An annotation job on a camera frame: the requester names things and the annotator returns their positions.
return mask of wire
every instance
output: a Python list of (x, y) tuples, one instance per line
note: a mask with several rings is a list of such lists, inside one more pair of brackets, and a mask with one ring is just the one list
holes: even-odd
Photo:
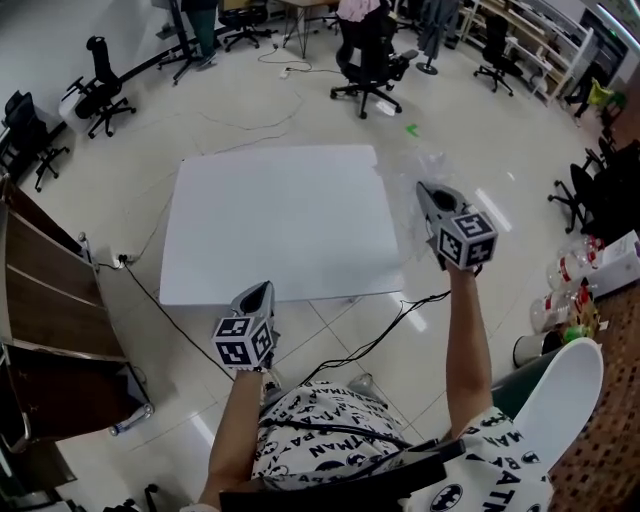
[(215, 364), (215, 365), (216, 365), (216, 366), (217, 366), (217, 367), (222, 371), (222, 373), (224, 373), (224, 374), (225, 374), (227, 377), (229, 377), (232, 381), (234, 381), (234, 380), (235, 380), (231, 375), (229, 375), (229, 373), (228, 373), (228, 372), (227, 372), (227, 371), (226, 371), (226, 370), (225, 370), (225, 369), (224, 369), (224, 368), (223, 368), (223, 367), (222, 367), (222, 366), (221, 366), (221, 365), (220, 365), (220, 364), (219, 364), (215, 359), (213, 359), (209, 354), (207, 354), (207, 353), (206, 353), (206, 352), (205, 352), (205, 351), (204, 351), (204, 350), (203, 350), (203, 349), (202, 349), (202, 348), (201, 348), (201, 347), (200, 347), (200, 346), (199, 346), (195, 341), (193, 341), (193, 340), (189, 337), (189, 335), (188, 335), (186, 332), (184, 332), (184, 331), (183, 331), (183, 330), (178, 326), (178, 324), (176, 324), (176, 323), (173, 321), (173, 318), (171, 318), (171, 317), (169, 316), (169, 314), (168, 314), (168, 313), (163, 309), (163, 307), (162, 307), (162, 306), (160, 305), (160, 303), (156, 300), (156, 298), (155, 298), (153, 295), (151, 295), (151, 294), (146, 290), (146, 288), (145, 288), (144, 286), (142, 286), (142, 283), (141, 283), (140, 281), (138, 281), (138, 278), (133, 274), (133, 272), (131, 272), (131, 269), (129, 268), (129, 266), (128, 266), (126, 263), (124, 264), (124, 266), (122, 266), (122, 267), (120, 267), (120, 268), (112, 267), (111, 265), (107, 265), (106, 263), (99, 263), (99, 265), (100, 265), (101, 267), (107, 267), (107, 268), (110, 268), (110, 269), (112, 269), (112, 270), (120, 270), (120, 268), (124, 268), (124, 269), (126, 269), (126, 270), (127, 270), (127, 272), (129, 272), (129, 274), (130, 274), (130, 275), (131, 275), (131, 277), (133, 278), (133, 280), (136, 282), (136, 284), (137, 284), (137, 285), (140, 287), (140, 289), (145, 293), (145, 295), (146, 295), (147, 297), (149, 297), (149, 298), (153, 301), (153, 303), (158, 307), (158, 309), (161, 311), (161, 313), (162, 313), (164, 316), (166, 316), (166, 317), (167, 317), (167, 320), (169, 320), (169, 322), (171, 322), (171, 325), (173, 325), (173, 326), (176, 328), (176, 330), (177, 330), (180, 334), (182, 334), (182, 335), (185, 337), (185, 339), (186, 339), (189, 343), (191, 343), (195, 348), (197, 348), (197, 349), (202, 353), (202, 355), (203, 355), (204, 357), (206, 357), (209, 361), (211, 361), (213, 364)]
[(273, 46), (274, 48), (272, 51), (258, 57), (258, 62), (262, 62), (263, 64), (304, 64), (305, 66), (309, 66), (307, 69), (292, 68), (290, 66), (285, 67), (287, 71), (298, 71), (299, 73), (336, 73), (337, 75), (342, 74), (340, 71), (334, 71), (332, 69), (313, 69), (313, 65), (306, 60), (264, 60), (265, 57), (273, 55), (278, 51), (278, 46), (276, 44), (274, 44)]
[[(474, 272), (474, 274), (477, 276), (481, 271), (482, 271), (482, 266), (479, 266), (477, 270)], [(400, 307), (400, 311), (394, 318), (393, 322), (391, 322), (389, 327), (387, 327), (380, 336), (378, 336), (375, 340), (367, 343), (366, 345), (361, 346), (360, 348), (355, 350), (352, 354), (345, 357), (344, 359), (331, 359), (320, 364), (299, 384), (299, 386), (302, 386), (307, 382), (309, 382), (313, 377), (315, 377), (322, 370), (325, 370), (328, 368), (340, 368), (341, 366), (345, 366), (349, 363), (357, 361), (358, 359), (362, 359), (374, 348), (376, 348), (378, 343), (380, 343), (387, 336), (387, 334), (389, 334), (395, 328), (395, 326), (398, 325), (402, 321), (402, 319), (405, 316), (407, 316), (409, 313), (412, 313), (413, 311), (421, 308), (425, 304), (432, 303), (432, 302), (440, 302), (441, 300), (444, 300), (445, 298), (447, 298), (450, 294), (451, 294), (451, 290), (447, 290), (446, 292), (440, 293), (438, 295), (431, 295), (429, 297), (426, 297), (416, 302), (409, 302), (404, 300), (401, 301), (402, 306)], [(410, 304), (411, 306), (406, 311), (403, 311), (406, 304)]]

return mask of black cable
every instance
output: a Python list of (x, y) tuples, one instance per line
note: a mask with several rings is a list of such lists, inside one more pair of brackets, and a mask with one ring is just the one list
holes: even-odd
[(130, 275), (131, 275), (131, 277), (133, 278), (133, 280), (136, 282), (136, 284), (140, 287), (140, 289), (141, 289), (141, 290), (146, 294), (146, 296), (147, 296), (147, 297), (149, 297), (149, 298), (153, 301), (153, 303), (158, 307), (158, 309), (162, 312), (162, 314), (163, 314), (164, 316), (166, 316), (166, 317), (167, 317), (167, 320), (169, 320), (169, 322), (171, 322), (171, 325), (173, 325), (173, 326), (178, 330), (178, 332), (179, 332), (180, 334), (182, 334), (182, 335), (185, 337), (185, 339), (186, 339), (189, 343), (191, 343), (195, 348), (197, 348), (197, 349), (202, 353), (202, 355), (203, 355), (204, 357), (206, 357), (209, 361), (211, 361), (211, 362), (212, 362), (213, 364), (215, 364), (218, 368), (220, 368), (220, 370), (222, 371), (222, 373), (224, 373), (224, 374), (225, 374), (227, 377), (229, 377), (232, 381), (233, 381), (233, 380), (235, 380), (231, 375), (229, 375), (229, 373), (227, 373), (227, 371), (226, 371), (226, 370), (225, 370), (225, 369), (224, 369), (224, 368), (223, 368), (223, 367), (222, 367), (222, 366), (221, 366), (221, 365), (220, 365), (220, 364), (219, 364), (215, 359), (213, 359), (209, 354), (207, 354), (207, 353), (206, 353), (206, 352), (205, 352), (205, 351), (204, 351), (204, 350), (203, 350), (203, 349), (202, 349), (202, 348), (201, 348), (201, 347), (200, 347), (200, 346), (199, 346), (195, 341), (193, 341), (193, 340), (192, 340), (192, 339), (187, 335), (187, 333), (186, 333), (186, 332), (184, 332), (184, 331), (183, 331), (183, 330), (178, 326), (178, 324), (176, 324), (176, 323), (173, 321), (173, 318), (171, 318), (171, 317), (169, 316), (169, 314), (168, 314), (168, 313), (163, 309), (163, 307), (162, 307), (162, 306), (160, 305), (160, 303), (156, 300), (156, 298), (155, 298), (153, 295), (151, 295), (151, 294), (146, 290), (146, 288), (145, 288), (144, 286), (142, 286), (142, 283), (141, 283), (140, 281), (138, 281), (138, 278), (133, 274), (133, 272), (131, 272), (131, 269), (130, 269), (126, 264), (124, 264), (124, 266), (123, 266), (123, 267), (120, 267), (120, 268), (112, 267), (111, 265), (107, 265), (106, 263), (99, 263), (99, 265), (100, 265), (101, 267), (107, 267), (107, 268), (110, 268), (110, 269), (112, 269), (112, 270), (120, 270), (121, 268), (126, 269), (126, 270), (127, 270), (127, 272), (129, 272), (129, 274), (130, 274)]
[[(477, 276), (480, 272), (482, 272), (482, 266), (479, 266), (477, 268), (477, 270), (474, 272), (474, 275)], [(362, 359), (369, 352), (371, 352), (378, 345), (378, 343), (380, 343), (387, 336), (387, 334), (389, 334), (394, 329), (394, 327), (398, 325), (400, 321), (409, 313), (412, 313), (413, 311), (421, 308), (427, 303), (440, 302), (441, 300), (444, 300), (446, 297), (448, 297), (450, 294), (451, 294), (451, 290), (447, 290), (446, 292), (440, 293), (438, 295), (431, 295), (430, 297), (426, 297), (416, 302), (409, 302), (404, 300), (401, 301), (402, 306), (400, 307), (400, 311), (394, 318), (393, 322), (391, 322), (389, 327), (387, 327), (380, 336), (378, 336), (375, 340), (367, 343), (366, 345), (359, 347), (352, 354), (345, 357), (344, 359), (331, 359), (331, 360), (325, 361), (324, 363), (321, 363), (299, 384), (299, 386), (302, 386), (307, 382), (309, 382), (313, 377), (315, 377), (316, 374), (318, 374), (322, 370), (325, 370), (327, 368), (340, 368), (341, 366), (345, 366), (349, 363), (352, 363), (353, 361)], [(407, 311), (403, 311), (405, 304), (411, 304), (411, 307), (407, 309)]]

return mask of white wall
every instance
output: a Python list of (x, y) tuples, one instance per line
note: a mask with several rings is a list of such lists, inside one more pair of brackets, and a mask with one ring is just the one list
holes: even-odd
[(67, 86), (80, 75), (93, 78), (89, 37), (107, 39), (122, 75), (177, 44), (155, 36), (168, 14), (150, 0), (7, 0), (0, 6), (0, 106), (19, 89), (57, 116)]

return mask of strap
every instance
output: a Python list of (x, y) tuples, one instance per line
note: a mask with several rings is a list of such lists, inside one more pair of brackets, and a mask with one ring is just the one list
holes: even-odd
[(299, 421), (276, 421), (272, 419), (266, 419), (261, 424), (261, 427), (292, 427), (292, 428), (300, 428), (303, 430), (318, 430), (320, 432), (342, 432), (344, 434), (353, 434), (356, 436), (362, 437), (370, 437), (371, 439), (377, 439), (378, 441), (387, 441), (391, 444), (394, 444), (401, 450), (406, 448), (411, 448), (413, 445), (411, 443), (407, 443), (403, 439), (398, 439), (392, 436), (385, 436), (384, 434), (378, 434), (377, 432), (372, 432), (371, 430), (367, 430), (359, 427), (351, 427), (348, 425), (317, 425), (314, 423), (302, 423)]

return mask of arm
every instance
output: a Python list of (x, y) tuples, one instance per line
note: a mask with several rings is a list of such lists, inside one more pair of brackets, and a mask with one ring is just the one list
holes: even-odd
[(251, 479), (261, 388), (261, 373), (237, 373), (211, 449), (209, 476), (200, 503), (220, 510), (220, 491)]
[(451, 322), (447, 349), (447, 403), (451, 434), (493, 405), (491, 359), (473, 273), (447, 263), (451, 277)]

